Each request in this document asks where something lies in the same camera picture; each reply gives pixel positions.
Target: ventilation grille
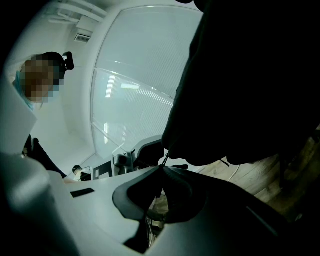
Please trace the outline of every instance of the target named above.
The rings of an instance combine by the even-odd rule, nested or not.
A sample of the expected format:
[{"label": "ventilation grille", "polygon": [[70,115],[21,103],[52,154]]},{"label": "ventilation grille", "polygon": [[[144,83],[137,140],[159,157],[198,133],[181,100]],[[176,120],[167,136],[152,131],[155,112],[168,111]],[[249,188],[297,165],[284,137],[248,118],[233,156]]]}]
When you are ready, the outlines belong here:
[{"label": "ventilation grille", "polygon": [[91,37],[83,34],[77,34],[74,41],[87,43]]}]

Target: white cable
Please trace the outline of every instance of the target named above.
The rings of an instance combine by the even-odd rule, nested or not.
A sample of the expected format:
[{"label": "white cable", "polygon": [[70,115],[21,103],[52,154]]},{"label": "white cable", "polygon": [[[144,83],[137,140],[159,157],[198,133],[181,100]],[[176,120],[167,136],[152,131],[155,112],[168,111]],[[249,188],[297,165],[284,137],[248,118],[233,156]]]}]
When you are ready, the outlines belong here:
[{"label": "white cable", "polygon": [[228,179],[228,182],[230,182],[230,180],[233,178],[233,176],[236,175],[236,173],[237,173],[237,171],[239,170],[239,168],[240,168],[240,164],[239,164],[238,168],[235,170],[235,172],[234,172],[234,173],[231,175],[231,177]]}]

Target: pipe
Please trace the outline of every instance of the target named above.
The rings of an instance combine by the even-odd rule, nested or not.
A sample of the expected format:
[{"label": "pipe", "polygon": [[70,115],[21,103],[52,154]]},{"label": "pipe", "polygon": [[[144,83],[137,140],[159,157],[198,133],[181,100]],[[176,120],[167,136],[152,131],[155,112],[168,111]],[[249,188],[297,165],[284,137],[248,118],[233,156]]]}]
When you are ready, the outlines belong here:
[{"label": "pipe", "polygon": [[81,8],[73,6],[71,4],[53,2],[53,3],[51,3],[51,6],[54,8],[63,9],[63,10],[67,10],[67,11],[71,11],[71,12],[75,12],[77,14],[87,16],[97,22],[102,22],[104,20],[103,18],[99,17],[96,14],[93,14],[87,10],[81,9]]},{"label": "pipe", "polygon": [[85,7],[88,7],[89,9],[103,15],[103,16],[107,16],[107,12],[102,10],[101,8],[95,6],[94,4],[92,3],[89,3],[89,2],[86,2],[86,1],[83,1],[83,0],[69,0],[69,2],[75,2],[79,5],[82,5],[82,6],[85,6]]},{"label": "pipe", "polygon": [[60,17],[63,17],[65,20],[70,21],[70,22],[73,22],[73,23],[78,23],[78,22],[80,21],[80,19],[71,18],[71,17],[69,17],[68,15],[65,15],[65,14],[61,13],[61,11],[62,11],[62,10],[59,10],[59,11],[58,11],[58,15],[59,15]]},{"label": "pipe", "polygon": [[50,23],[59,23],[59,24],[75,24],[72,21],[67,21],[67,20],[61,20],[61,19],[55,19],[55,18],[50,18],[48,19]]}]

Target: floor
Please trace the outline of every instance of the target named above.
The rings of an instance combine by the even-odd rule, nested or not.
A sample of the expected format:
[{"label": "floor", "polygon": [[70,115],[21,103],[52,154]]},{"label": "floor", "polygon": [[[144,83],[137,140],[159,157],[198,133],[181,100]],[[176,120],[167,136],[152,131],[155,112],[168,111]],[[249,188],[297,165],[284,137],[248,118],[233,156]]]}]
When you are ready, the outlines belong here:
[{"label": "floor", "polygon": [[[221,161],[204,167],[200,174],[228,181],[238,165]],[[255,163],[240,165],[230,182],[246,190],[283,215],[290,223],[301,215],[308,189],[320,178],[320,143],[309,138],[285,171],[287,184],[280,189],[280,162],[275,155]]]}]

